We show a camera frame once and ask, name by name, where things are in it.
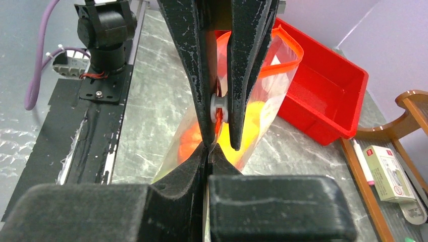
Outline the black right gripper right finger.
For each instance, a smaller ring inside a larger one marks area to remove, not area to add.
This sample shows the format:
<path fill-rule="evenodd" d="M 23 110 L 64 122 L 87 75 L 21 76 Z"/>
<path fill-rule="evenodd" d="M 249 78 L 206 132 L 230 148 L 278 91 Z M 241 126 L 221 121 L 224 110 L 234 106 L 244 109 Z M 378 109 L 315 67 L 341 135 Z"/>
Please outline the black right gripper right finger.
<path fill-rule="evenodd" d="M 356 241 L 337 182 L 320 175 L 243 175 L 220 146 L 208 156 L 212 241 Z"/>

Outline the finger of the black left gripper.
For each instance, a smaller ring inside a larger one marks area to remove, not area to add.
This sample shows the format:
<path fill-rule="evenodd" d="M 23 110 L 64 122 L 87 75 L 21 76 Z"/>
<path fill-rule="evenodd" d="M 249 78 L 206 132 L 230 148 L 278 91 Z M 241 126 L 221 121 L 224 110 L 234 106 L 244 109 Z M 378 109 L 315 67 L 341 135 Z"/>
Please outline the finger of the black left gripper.
<path fill-rule="evenodd" d="M 216 37 L 208 1 L 158 1 L 188 77 L 204 145 L 215 139 L 210 116 L 217 80 Z"/>
<path fill-rule="evenodd" d="M 245 112 L 272 37 L 279 1 L 232 1 L 227 44 L 230 144 L 241 148 Z"/>

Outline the yellow banana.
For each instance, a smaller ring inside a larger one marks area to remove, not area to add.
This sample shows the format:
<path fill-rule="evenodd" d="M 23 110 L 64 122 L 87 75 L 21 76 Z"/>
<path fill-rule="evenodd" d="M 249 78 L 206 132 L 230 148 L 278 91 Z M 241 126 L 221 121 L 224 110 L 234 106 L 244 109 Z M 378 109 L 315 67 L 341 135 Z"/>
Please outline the yellow banana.
<path fill-rule="evenodd" d="M 260 113 L 265 103 L 252 102 L 247 105 L 241 148 L 236 151 L 231 147 L 229 137 L 229 124 L 223 124 L 218 144 L 226 159 L 238 170 L 242 170 L 254 151 L 260 133 Z"/>

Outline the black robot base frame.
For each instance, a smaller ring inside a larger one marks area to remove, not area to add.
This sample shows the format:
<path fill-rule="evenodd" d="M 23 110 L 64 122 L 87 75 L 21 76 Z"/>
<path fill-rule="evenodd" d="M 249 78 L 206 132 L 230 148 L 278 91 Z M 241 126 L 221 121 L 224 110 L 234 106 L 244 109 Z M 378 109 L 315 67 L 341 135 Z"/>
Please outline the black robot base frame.
<path fill-rule="evenodd" d="M 53 67 L 86 49 L 74 4 L 1 3 L 1 222 L 33 186 L 111 182 L 147 2 L 129 1 L 132 37 L 81 62 L 101 80 Z"/>

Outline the clear zip top bag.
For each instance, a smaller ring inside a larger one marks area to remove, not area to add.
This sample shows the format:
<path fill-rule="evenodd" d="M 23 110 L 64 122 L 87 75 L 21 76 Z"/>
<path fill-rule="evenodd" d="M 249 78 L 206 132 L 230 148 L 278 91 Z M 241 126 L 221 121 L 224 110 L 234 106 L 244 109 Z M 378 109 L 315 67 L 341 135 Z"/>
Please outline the clear zip top bag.
<path fill-rule="evenodd" d="M 270 47 L 246 107 L 240 150 L 236 151 L 230 145 L 227 123 L 222 124 L 217 140 L 226 159 L 239 171 L 277 116 L 303 59 L 302 47 L 286 31 L 284 23 L 273 27 L 271 37 Z M 201 141 L 195 108 L 191 106 L 183 116 L 153 181 L 160 180 L 188 159 Z"/>

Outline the orange red pepper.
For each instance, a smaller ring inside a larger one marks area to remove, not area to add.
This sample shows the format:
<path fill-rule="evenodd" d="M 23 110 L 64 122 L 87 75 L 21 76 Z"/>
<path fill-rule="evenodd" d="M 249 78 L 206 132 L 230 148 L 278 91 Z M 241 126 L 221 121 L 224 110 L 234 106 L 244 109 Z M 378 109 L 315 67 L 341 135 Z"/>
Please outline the orange red pepper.
<path fill-rule="evenodd" d="M 180 138 L 178 148 L 178 164 L 186 161 L 202 142 L 202 137 L 199 129 L 199 124 L 194 123 L 189 127 Z"/>

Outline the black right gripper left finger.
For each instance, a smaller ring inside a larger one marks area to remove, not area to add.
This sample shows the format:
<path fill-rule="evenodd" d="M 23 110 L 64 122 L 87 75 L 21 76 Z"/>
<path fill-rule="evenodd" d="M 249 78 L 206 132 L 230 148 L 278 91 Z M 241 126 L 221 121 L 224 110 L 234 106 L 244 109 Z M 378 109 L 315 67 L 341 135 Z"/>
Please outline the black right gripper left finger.
<path fill-rule="evenodd" d="M 207 148 L 157 182 L 51 185 L 16 203 L 1 241 L 203 241 Z"/>

